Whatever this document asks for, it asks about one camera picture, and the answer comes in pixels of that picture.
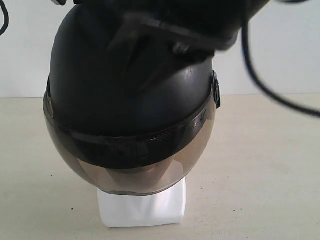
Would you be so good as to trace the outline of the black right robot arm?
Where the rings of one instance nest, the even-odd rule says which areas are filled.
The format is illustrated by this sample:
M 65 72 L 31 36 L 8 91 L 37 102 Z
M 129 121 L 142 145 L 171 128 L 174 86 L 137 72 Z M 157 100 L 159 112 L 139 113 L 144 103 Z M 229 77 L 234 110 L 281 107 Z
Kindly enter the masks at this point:
M 226 51 L 237 41 L 243 21 L 267 0 L 149 0 L 128 13 L 144 33 L 205 51 Z

